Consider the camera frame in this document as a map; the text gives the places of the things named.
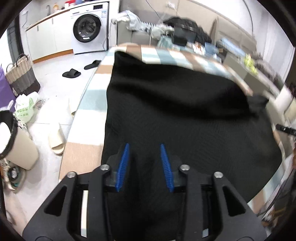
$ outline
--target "purple bag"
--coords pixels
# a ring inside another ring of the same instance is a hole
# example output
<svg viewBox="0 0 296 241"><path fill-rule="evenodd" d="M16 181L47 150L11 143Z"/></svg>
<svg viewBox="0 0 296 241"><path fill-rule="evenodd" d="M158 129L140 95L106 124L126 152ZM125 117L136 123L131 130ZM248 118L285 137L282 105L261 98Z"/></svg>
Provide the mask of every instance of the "purple bag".
<svg viewBox="0 0 296 241"><path fill-rule="evenodd" d="M6 80L2 65L0 66L0 110L15 112L15 95Z"/></svg>

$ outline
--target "blue rubber tip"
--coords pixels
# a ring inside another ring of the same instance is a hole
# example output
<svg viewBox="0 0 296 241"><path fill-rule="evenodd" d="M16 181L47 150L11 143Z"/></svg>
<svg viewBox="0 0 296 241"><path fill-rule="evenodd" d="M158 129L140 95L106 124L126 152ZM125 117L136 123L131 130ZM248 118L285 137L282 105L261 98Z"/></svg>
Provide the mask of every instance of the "blue rubber tip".
<svg viewBox="0 0 296 241"><path fill-rule="evenodd" d="M128 166L128 159L129 159L129 144L127 143L119 163L119 168L117 170L116 184L115 184L115 188L117 192L119 192L120 189L122 188L124 176L126 174L126 168Z"/></svg>
<svg viewBox="0 0 296 241"><path fill-rule="evenodd" d="M160 145L160 156L163 162L163 171L165 173L165 181L166 181L167 187L170 190L170 192L173 192L175 187L174 177L173 177L172 170L170 168L170 162L168 160L168 155L166 153L164 144Z"/></svg>

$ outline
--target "faucet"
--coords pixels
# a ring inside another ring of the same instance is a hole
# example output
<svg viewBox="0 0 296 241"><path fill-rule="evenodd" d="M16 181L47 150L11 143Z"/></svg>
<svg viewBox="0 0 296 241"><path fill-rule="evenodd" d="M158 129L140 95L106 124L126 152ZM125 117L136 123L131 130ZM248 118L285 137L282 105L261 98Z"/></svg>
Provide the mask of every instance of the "faucet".
<svg viewBox="0 0 296 241"><path fill-rule="evenodd" d="M47 16L49 16L50 15L50 5L47 5L46 8L48 8Z"/></svg>

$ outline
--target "black slipper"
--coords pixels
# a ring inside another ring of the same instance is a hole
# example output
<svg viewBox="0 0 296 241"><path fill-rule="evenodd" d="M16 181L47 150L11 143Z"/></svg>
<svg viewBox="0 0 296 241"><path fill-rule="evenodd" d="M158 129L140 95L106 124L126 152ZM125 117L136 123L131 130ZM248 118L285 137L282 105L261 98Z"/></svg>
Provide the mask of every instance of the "black slipper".
<svg viewBox="0 0 296 241"><path fill-rule="evenodd" d="M101 60L95 60L94 62L92 62L92 64L85 66L84 69L87 70L87 69L92 69L94 67L98 67L100 62Z"/></svg>
<svg viewBox="0 0 296 241"><path fill-rule="evenodd" d="M75 69L70 69L70 71L63 73L63 77L71 78L71 79L72 79L72 78L76 78L76 77L78 77L79 75L81 75L81 73L78 72L78 71L75 70Z"/></svg>

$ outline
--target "beige trash can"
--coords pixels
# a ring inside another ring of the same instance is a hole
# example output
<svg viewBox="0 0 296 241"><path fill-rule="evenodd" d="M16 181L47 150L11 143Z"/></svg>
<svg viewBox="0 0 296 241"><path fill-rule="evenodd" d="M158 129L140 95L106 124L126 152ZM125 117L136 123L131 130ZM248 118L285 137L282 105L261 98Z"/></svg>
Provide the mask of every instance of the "beige trash can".
<svg viewBox="0 0 296 241"><path fill-rule="evenodd" d="M18 125L13 114L0 111L0 159L30 170L38 160L39 154L34 142Z"/></svg>

